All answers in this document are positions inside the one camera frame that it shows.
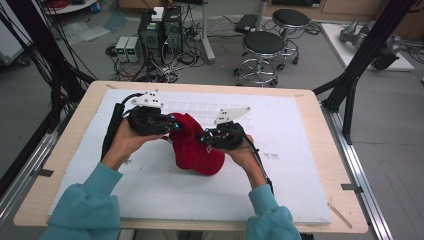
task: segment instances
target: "motion capture marker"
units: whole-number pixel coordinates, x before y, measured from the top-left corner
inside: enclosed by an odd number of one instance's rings
[[[216,125],[230,122],[250,111],[250,107],[221,109],[214,123]]]
[[[160,98],[159,94],[152,92],[146,92],[143,96],[134,98],[131,103],[143,107],[163,107],[162,99]]]

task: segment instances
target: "metal stool base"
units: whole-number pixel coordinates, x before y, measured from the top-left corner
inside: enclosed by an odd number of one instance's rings
[[[248,81],[250,83],[261,85],[269,83],[271,86],[276,86],[278,83],[278,76],[275,68],[263,59],[247,59],[240,67],[234,72],[239,75],[237,85],[241,85],[240,81]]]

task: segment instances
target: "white panel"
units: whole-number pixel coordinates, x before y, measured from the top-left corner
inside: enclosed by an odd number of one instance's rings
[[[66,170],[52,209],[70,184],[82,183],[95,168],[114,104],[132,93],[135,92],[106,93]],[[294,98],[163,91],[160,94],[163,113],[189,113],[204,128],[215,126],[213,122],[220,109],[249,106],[251,111],[235,121],[254,136],[278,203],[291,210],[296,223],[331,222]],[[130,160],[119,169],[124,177],[113,191],[120,200],[121,217],[246,221],[254,215],[247,196],[249,181],[228,156],[223,168],[211,177],[179,169],[172,146],[164,140],[146,143]]]

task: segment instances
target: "electronic device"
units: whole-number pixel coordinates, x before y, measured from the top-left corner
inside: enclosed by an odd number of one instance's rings
[[[142,56],[140,39],[138,37],[130,37],[125,51],[129,62],[138,62]]]
[[[256,25],[256,19],[258,18],[255,14],[246,14],[234,27],[234,31],[241,33],[249,33],[250,29],[254,29]]]
[[[163,18],[165,38],[168,43],[168,52],[180,54],[183,52],[183,23],[181,7],[176,6],[165,11]]]
[[[216,128],[205,129],[205,134],[199,135],[198,138],[201,143],[208,145],[208,151],[212,150],[212,148],[234,150],[242,146],[243,141],[246,141],[246,146],[250,147],[252,150],[255,160],[265,177],[265,181],[271,187],[271,191],[274,192],[271,179],[269,179],[262,165],[259,149],[257,149],[249,139],[243,127],[239,123],[233,122],[235,118],[249,111],[250,107],[221,109],[215,119]]]
[[[135,107],[125,111],[125,104],[130,99]],[[121,103],[116,103],[103,139],[100,159],[103,159],[110,146],[112,146],[113,138],[127,113],[131,129],[140,136],[160,135],[170,131],[178,131],[181,126],[175,120],[175,117],[162,114],[161,108],[163,108],[163,102],[158,90],[134,93],[126,97]]]
[[[127,46],[129,39],[129,37],[120,37],[118,43],[115,46],[116,54],[118,54],[119,61],[121,62],[128,62],[125,47]]]
[[[163,7],[154,7],[153,11],[155,11],[155,13],[152,14],[152,21],[153,22],[162,22],[164,8]]]
[[[145,58],[151,59],[157,65],[163,65],[162,47],[164,44],[162,22],[152,21],[152,12],[146,11],[140,20],[138,36]]]

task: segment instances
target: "stool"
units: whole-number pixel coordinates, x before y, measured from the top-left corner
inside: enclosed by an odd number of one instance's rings
[[[281,37],[270,32],[251,32],[243,38],[243,48],[243,56],[251,54],[255,58],[247,59],[234,70],[235,75],[240,75],[236,85],[241,86],[240,80],[246,80],[262,87],[265,83],[276,86],[278,76],[275,68],[266,59],[280,56],[284,49]]]
[[[281,56],[284,56],[284,58],[283,62],[277,65],[277,69],[280,71],[283,70],[285,66],[287,56],[296,54],[292,63],[297,64],[299,61],[299,48],[292,40],[288,39],[287,36],[291,30],[305,28],[305,26],[309,23],[309,18],[305,14],[296,10],[280,9],[272,14],[272,21],[275,23],[275,25],[283,28],[283,32],[280,34],[280,36],[284,41],[284,50],[281,54]],[[295,48],[289,48],[289,43],[293,44]]]

